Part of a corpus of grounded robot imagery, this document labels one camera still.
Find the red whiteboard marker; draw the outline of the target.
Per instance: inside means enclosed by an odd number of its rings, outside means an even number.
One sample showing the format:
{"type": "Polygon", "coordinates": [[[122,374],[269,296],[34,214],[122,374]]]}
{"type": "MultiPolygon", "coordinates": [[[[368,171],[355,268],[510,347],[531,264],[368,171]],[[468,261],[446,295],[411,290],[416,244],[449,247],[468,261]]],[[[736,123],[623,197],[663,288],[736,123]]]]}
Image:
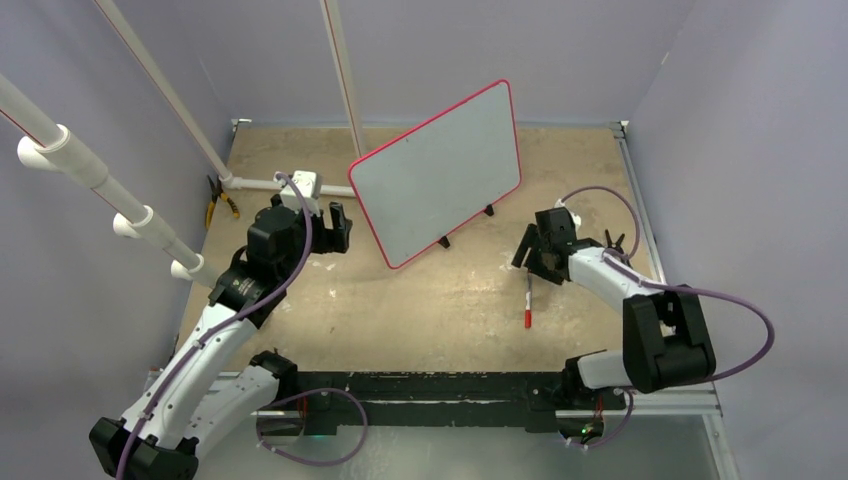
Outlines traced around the red whiteboard marker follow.
{"type": "Polygon", "coordinates": [[[524,328],[530,329],[533,324],[533,280],[530,272],[526,273],[524,328]]]}

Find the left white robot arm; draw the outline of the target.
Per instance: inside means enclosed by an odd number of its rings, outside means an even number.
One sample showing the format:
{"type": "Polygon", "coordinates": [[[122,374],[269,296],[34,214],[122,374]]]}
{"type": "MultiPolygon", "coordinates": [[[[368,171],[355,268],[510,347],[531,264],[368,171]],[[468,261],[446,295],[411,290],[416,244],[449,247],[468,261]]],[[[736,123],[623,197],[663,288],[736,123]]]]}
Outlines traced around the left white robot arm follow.
{"type": "Polygon", "coordinates": [[[327,212],[260,210],[219,276],[209,302],[169,364],[118,419],[100,418],[89,440],[115,479],[191,479],[200,460],[251,412],[299,402],[298,367],[272,351],[255,355],[229,387],[209,388],[259,332],[311,254],[344,254],[353,223],[342,204],[327,212]],[[328,215],[332,225],[326,227],[328,215]]]}

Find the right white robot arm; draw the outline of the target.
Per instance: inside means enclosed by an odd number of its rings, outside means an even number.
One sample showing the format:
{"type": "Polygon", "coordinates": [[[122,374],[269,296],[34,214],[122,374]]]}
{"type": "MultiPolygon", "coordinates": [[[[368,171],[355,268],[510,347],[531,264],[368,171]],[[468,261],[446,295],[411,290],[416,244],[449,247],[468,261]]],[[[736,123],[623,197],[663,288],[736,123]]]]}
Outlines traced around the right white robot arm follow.
{"type": "Polygon", "coordinates": [[[581,286],[617,312],[622,326],[620,349],[570,358],[557,385],[530,387],[532,409],[584,407],[615,387],[652,393],[714,374],[715,353],[697,295],[653,284],[616,255],[579,237],[564,207],[538,211],[527,225],[511,261],[526,272],[525,328],[533,325],[536,279],[581,286]]]}

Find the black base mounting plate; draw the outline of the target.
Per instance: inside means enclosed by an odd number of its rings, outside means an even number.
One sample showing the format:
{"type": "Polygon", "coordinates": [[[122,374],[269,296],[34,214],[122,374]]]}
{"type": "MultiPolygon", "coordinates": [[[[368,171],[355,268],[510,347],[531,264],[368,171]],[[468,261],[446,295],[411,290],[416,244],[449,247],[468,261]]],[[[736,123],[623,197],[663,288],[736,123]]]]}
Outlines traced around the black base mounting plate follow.
{"type": "Polygon", "coordinates": [[[575,406],[555,372],[301,372],[300,391],[335,388],[306,402],[306,433],[342,426],[557,430],[575,406]]]}

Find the white pvc pipe frame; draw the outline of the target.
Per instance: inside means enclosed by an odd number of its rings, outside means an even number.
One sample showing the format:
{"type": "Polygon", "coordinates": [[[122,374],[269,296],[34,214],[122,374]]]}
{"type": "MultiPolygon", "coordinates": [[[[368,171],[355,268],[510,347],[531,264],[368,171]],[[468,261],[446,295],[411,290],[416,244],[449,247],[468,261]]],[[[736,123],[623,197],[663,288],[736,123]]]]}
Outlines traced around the white pvc pipe frame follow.
{"type": "MultiPolygon", "coordinates": [[[[226,167],[179,99],[161,69],[151,57],[138,35],[112,1],[98,1],[96,6],[129,47],[154,85],[160,89],[178,118],[198,141],[213,168],[226,187],[279,191],[278,179],[258,180],[238,177],[226,167]]],[[[152,207],[142,204],[110,173],[104,161],[66,126],[53,121],[7,77],[1,78],[1,114],[15,125],[24,137],[19,142],[20,162],[31,169],[61,172],[85,189],[92,191],[116,211],[113,230],[119,236],[140,238],[164,251],[172,259],[171,275],[212,287],[218,271],[198,252],[180,240],[173,228],[152,207]]]]}

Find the red framed whiteboard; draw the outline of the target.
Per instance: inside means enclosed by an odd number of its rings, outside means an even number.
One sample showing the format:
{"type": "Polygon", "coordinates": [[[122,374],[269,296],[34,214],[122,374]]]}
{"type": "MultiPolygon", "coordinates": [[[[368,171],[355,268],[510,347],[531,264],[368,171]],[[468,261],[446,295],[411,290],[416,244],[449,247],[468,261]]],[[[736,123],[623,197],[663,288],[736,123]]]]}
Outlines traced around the red framed whiteboard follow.
{"type": "Polygon", "coordinates": [[[399,269],[522,181],[511,84],[499,79],[354,161],[348,180],[399,269]]]}

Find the yellow handled pliers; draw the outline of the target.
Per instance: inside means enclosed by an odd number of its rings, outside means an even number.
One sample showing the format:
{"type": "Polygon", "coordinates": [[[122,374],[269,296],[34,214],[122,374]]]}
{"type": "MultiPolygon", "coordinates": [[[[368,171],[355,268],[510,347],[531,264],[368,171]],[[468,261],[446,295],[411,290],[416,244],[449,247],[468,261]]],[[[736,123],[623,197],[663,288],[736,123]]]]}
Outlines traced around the yellow handled pliers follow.
{"type": "Polygon", "coordinates": [[[226,204],[232,216],[239,219],[241,217],[240,210],[236,202],[224,191],[221,179],[213,179],[209,175],[206,176],[206,179],[210,189],[210,200],[207,204],[204,217],[205,229],[208,230],[210,228],[216,206],[219,202],[226,204]]]}

